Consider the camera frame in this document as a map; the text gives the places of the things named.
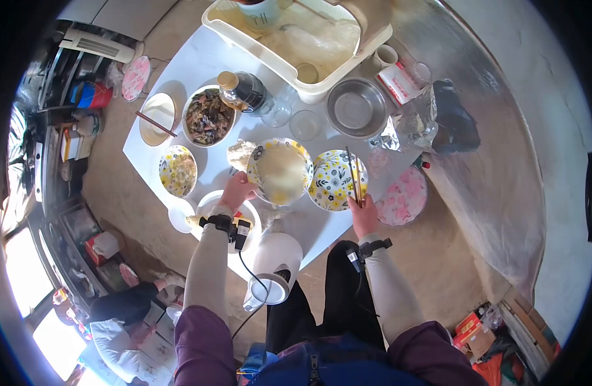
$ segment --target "white table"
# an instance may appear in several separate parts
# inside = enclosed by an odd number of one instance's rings
[[[367,141],[353,140],[336,132],[326,119],[325,102],[315,105],[302,103],[296,91],[278,75],[262,65],[258,59],[238,47],[230,47],[206,27],[200,27],[195,31],[180,48],[156,81],[149,95],[159,92],[169,94],[179,109],[176,112],[179,114],[177,116],[182,117],[182,108],[188,97],[201,86],[216,84],[216,76],[225,70],[242,70],[255,74],[275,97],[284,98],[291,104],[292,114],[304,109],[312,110],[318,114],[324,123],[322,133],[315,140],[302,143],[313,159],[326,150],[345,149],[346,146],[349,146],[350,152],[356,152],[366,164],[368,163],[371,149]],[[182,132],[181,122],[175,133],[178,134],[177,138],[169,138],[159,146],[150,147],[141,139],[139,118],[136,118],[123,148],[124,154],[137,173],[168,208],[173,205],[176,198],[171,196],[161,185],[158,165],[161,155],[169,146],[184,145],[195,157],[199,169],[198,181],[185,200],[196,209],[197,203],[203,196],[216,189],[224,188],[231,170],[227,163],[227,148],[234,144],[238,138],[259,143],[277,136],[293,137],[289,125],[279,128],[268,127],[261,122],[261,119],[250,117],[247,114],[239,114],[227,139],[212,148],[199,148],[189,143]],[[374,200],[377,200],[419,155],[419,152],[416,151],[409,154],[401,154],[396,151],[386,152],[392,159],[390,163],[392,166],[385,168],[378,179],[369,173],[368,191]],[[258,198],[252,203],[261,215],[263,211],[260,208],[266,207],[266,203]],[[302,246],[304,258],[300,269],[309,264],[352,226],[352,215],[349,211],[326,212],[317,207],[308,194],[300,197],[286,210],[298,212],[290,215],[284,221],[284,232],[293,236]],[[243,253],[243,258],[249,268],[252,267],[254,254],[255,251],[252,249]],[[228,266],[243,279],[250,278],[237,255],[229,256]]]

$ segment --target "yellow floral plate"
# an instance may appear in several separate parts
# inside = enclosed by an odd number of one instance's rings
[[[159,163],[159,176],[163,187],[176,197],[185,197],[197,182],[197,163],[189,151],[180,144],[169,146]]]
[[[306,167],[305,173],[302,175],[302,190],[295,191],[292,195],[285,195],[281,192],[268,191],[264,189],[264,176],[259,175],[258,163],[267,154],[266,151],[273,146],[283,148],[295,148],[300,151],[303,158],[305,159]],[[313,161],[311,156],[307,152],[304,146],[300,143],[291,140],[290,138],[272,138],[262,143],[259,143],[257,148],[253,151],[253,154],[249,157],[249,162],[246,167],[246,174],[249,177],[249,182],[255,183],[258,188],[255,190],[255,194],[270,204],[276,205],[289,205],[296,201],[298,198],[305,194],[305,191],[309,188],[313,179]]]
[[[315,158],[313,182],[309,187],[309,197],[325,211],[341,212],[349,209],[347,196],[354,198],[354,185],[350,174],[348,153],[345,150],[329,150]],[[352,170],[356,177],[356,156],[350,154]],[[367,192],[369,174],[364,163],[358,159],[360,169],[360,191],[363,197]]]

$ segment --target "white wall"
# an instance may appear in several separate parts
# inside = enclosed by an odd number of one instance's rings
[[[577,75],[527,0],[447,0],[493,53],[526,118],[545,188],[547,234],[534,307],[560,344],[592,273],[584,209],[592,120]]]

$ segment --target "white kettle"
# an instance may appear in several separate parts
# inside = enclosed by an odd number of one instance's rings
[[[300,270],[303,252],[292,236],[266,232],[259,241],[257,255],[251,270],[268,289],[267,305],[278,305],[290,294]],[[266,290],[254,278],[250,278],[243,307],[253,311],[264,304]]]

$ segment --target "bottle cap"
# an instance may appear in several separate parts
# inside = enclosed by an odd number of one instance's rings
[[[234,89],[238,85],[238,77],[232,72],[223,71],[219,73],[217,82],[224,89]]]

